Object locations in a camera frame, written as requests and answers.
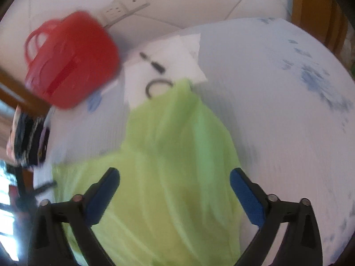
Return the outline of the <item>lime green t-shirt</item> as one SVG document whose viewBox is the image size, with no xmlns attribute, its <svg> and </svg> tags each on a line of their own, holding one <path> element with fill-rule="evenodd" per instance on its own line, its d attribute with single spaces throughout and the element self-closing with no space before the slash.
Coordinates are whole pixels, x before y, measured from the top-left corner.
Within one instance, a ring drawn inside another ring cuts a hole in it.
<svg viewBox="0 0 355 266">
<path fill-rule="evenodd" d="M 129 113 L 120 148 L 55 166 L 54 197 L 84 193 L 108 168 L 120 186 L 93 228 L 117 265 L 233 265 L 242 208 L 229 183 L 240 163 L 223 123 L 188 80 Z"/>
</svg>

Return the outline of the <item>stack of folded clothes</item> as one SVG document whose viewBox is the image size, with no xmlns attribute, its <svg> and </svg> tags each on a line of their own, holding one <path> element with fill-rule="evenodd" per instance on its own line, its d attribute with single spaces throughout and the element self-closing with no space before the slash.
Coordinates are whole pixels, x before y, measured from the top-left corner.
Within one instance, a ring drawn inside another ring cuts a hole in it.
<svg viewBox="0 0 355 266">
<path fill-rule="evenodd" d="M 18 106 L 7 142 L 7 156 L 16 166 L 33 168 L 46 159 L 50 128 L 45 117 L 32 117 Z"/>
</svg>

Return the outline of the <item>red zippered storage bag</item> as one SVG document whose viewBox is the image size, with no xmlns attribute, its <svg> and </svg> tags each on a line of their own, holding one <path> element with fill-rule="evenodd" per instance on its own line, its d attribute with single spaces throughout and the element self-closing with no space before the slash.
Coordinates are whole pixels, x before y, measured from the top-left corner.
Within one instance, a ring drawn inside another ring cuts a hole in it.
<svg viewBox="0 0 355 266">
<path fill-rule="evenodd" d="M 85 100 L 120 67 L 115 42 L 85 11 L 44 22 L 28 35 L 24 49 L 26 88 L 61 109 Z"/>
</svg>

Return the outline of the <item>white paper sheet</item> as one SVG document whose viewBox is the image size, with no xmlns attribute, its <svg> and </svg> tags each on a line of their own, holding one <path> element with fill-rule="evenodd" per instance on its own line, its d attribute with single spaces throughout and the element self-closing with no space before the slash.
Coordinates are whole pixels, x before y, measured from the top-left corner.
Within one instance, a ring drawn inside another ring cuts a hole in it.
<svg viewBox="0 0 355 266">
<path fill-rule="evenodd" d="M 188 79 L 193 84 L 206 82 L 207 78 L 198 65 L 200 38 L 200 34 L 174 35 L 153 41 L 132 52 L 123 65 L 124 101 L 129 107 L 134 109 L 148 99 L 146 87 L 156 79 L 171 83 L 182 79 Z M 140 52 L 164 66 L 166 72 L 159 74 L 140 57 Z"/>
</svg>

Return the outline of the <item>white power strip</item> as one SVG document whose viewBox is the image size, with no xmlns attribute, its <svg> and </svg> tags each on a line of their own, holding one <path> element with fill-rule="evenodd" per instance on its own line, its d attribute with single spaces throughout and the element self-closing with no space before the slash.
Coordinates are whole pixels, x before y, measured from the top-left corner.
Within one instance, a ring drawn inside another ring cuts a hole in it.
<svg viewBox="0 0 355 266">
<path fill-rule="evenodd" d="M 94 16 L 104 28 L 109 28 L 148 6 L 149 0 L 114 0 L 95 12 Z"/>
</svg>

